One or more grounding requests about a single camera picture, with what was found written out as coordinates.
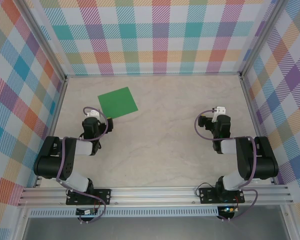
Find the thin aluminium table edge rail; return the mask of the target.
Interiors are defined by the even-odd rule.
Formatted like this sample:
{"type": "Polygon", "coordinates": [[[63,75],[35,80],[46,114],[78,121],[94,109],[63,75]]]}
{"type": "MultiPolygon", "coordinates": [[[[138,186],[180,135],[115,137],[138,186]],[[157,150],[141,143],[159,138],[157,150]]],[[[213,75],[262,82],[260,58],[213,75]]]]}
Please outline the thin aluminium table edge rail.
{"type": "Polygon", "coordinates": [[[101,78],[101,77],[153,77],[153,76],[239,76],[240,72],[197,72],[197,73],[131,73],[131,74],[68,74],[70,78],[101,78]]]}

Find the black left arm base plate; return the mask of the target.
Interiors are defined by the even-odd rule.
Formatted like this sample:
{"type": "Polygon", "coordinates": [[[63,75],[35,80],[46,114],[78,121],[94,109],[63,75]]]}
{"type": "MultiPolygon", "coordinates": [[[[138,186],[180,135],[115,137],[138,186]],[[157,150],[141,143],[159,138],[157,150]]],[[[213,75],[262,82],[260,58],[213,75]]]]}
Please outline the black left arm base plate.
{"type": "MultiPolygon", "coordinates": [[[[111,189],[94,188],[88,194],[102,199],[106,205],[110,204],[111,189]]],[[[94,205],[95,202],[97,204],[99,203],[99,201],[93,197],[85,196],[80,193],[69,191],[69,190],[66,191],[66,201],[65,201],[66,205],[94,205]]]]}

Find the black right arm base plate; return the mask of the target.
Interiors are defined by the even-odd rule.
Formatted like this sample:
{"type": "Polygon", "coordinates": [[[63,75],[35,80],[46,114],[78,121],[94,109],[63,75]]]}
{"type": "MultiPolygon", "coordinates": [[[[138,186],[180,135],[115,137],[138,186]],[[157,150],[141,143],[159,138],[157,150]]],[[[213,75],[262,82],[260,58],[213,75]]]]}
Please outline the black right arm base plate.
{"type": "Polygon", "coordinates": [[[218,192],[212,187],[199,188],[199,197],[201,204],[242,204],[245,203],[245,197],[239,190],[224,190],[218,192]]]}

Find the aluminium frame post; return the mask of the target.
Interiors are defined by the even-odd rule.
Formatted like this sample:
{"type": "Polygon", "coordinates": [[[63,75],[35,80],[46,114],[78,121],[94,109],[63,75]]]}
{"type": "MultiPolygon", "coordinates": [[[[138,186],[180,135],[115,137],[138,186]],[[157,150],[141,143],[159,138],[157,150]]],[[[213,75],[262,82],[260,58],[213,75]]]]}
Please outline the aluminium frame post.
{"type": "Polygon", "coordinates": [[[53,69],[56,71],[58,76],[63,80],[63,82],[66,82],[67,76],[63,71],[51,46],[49,45],[49,42],[45,37],[40,25],[37,23],[30,8],[28,7],[26,0],[14,0],[14,2],[16,5],[18,4],[18,9],[20,10],[21,14],[25,17],[26,22],[28,23],[29,27],[33,31],[33,35],[37,39],[39,45],[42,47],[53,69]]]}
{"type": "Polygon", "coordinates": [[[251,29],[252,36],[248,45],[243,48],[245,55],[238,68],[241,81],[255,62],[288,2],[289,0],[264,0],[251,29]]]}

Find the wide aluminium mounting rail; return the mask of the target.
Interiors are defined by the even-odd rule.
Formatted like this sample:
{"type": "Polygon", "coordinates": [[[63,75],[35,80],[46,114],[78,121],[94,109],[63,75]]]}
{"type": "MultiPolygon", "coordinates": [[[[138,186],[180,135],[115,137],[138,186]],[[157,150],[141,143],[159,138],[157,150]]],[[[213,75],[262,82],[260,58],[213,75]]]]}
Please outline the wide aluminium mounting rail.
{"type": "MultiPolygon", "coordinates": [[[[285,185],[251,185],[243,190],[245,203],[261,206],[291,205],[293,197],[285,185]]],[[[163,186],[163,187],[109,187],[111,197],[109,207],[184,207],[184,206],[225,206],[235,204],[201,204],[196,196],[196,186],[163,186]]],[[[19,207],[82,207],[84,205],[66,205],[64,188],[25,188],[19,200],[19,207]]]]}

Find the green paper sheet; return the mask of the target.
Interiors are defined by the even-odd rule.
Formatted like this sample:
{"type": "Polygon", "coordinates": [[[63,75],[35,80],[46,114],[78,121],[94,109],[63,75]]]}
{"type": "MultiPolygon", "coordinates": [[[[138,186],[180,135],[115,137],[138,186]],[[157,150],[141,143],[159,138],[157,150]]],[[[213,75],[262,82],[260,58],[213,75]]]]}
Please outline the green paper sheet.
{"type": "Polygon", "coordinates": [[[128,87],[123,87],[98,96],[102,112],[108,118],[119,118],[138,111],[136,102],[128,87]]]}

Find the grey metal panel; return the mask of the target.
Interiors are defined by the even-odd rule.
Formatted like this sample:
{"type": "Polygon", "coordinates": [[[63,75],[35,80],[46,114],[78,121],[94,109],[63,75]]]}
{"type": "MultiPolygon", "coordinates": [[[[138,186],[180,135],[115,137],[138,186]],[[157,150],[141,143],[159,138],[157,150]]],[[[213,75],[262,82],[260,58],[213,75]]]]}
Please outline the grey metal panel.
{"type": "Polygon", "coordinates": [[[281,220],[221,222],[205,217],[31,218],[22,240],[290,240],[281,220]]]}

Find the aluminium frame leg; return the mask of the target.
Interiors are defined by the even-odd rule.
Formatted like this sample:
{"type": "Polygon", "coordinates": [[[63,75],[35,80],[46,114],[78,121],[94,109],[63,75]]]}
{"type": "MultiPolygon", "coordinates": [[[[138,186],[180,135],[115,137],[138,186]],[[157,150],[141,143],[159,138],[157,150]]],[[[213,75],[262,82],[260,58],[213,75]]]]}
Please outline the aluminium frame leg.
{"type": "Polygon", "coordinates": [[[281,212],[290,240],[300,240],[296,222],[290,205],[281,205],[281,212]]]}
{"type": "Polygon", "coordinates": [[[11,240],[23,240],[28,223],[29,212],[30,209],[28,207],[23,207],[19,210],[17,223],[11,240]]]}

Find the aluminium table side rail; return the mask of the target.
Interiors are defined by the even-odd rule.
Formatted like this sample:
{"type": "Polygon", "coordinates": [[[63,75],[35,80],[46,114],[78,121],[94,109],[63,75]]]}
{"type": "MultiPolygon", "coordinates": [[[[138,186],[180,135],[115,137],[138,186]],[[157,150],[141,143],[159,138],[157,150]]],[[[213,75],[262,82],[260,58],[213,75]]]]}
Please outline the aluminium table side rail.
{"type": "MultiPolygon", "coordinates": [[[[46,137],[47,136],[53,136],[55,134],[58,119],[59,119],[61,108],[62,108],[62,104],[63,104],[64,98],[65,98],[65,95],[66,95],[67,87],[68,87],[68,82],[64,81],[61,85],[59,99],[58,99],[57,104],[54,108],[52,122],[51,122],[50,128],[48,129],[48,131],[46,133],[46,137]]],[[[32,187],[33,188],[40,188],[41,184],[42,184],[42,180],[43,180],[43,178],[41,176],[36,176],[35,179],[34,179],[32,187]]]]}
{"type": "Polygon", "coordinates": [[[246,100],[246,104],[248,107],[248,111],[249,111],[250,118],[251,118],[251,121],[252,121],[252,124],[254,127],[255,134],[257,137],[262,137],[263,134],[261,132],[261,127],[258,122],[257,114],[255,113],[254,108],[253,108],[253,103],[252,103],[251,97],[249,95],[249,91],[246,87],[243,77],[241,77],[240,75],[239,75],[239,82],[240,82],[242,92],[243,92],[245,100],[246,100]]]}

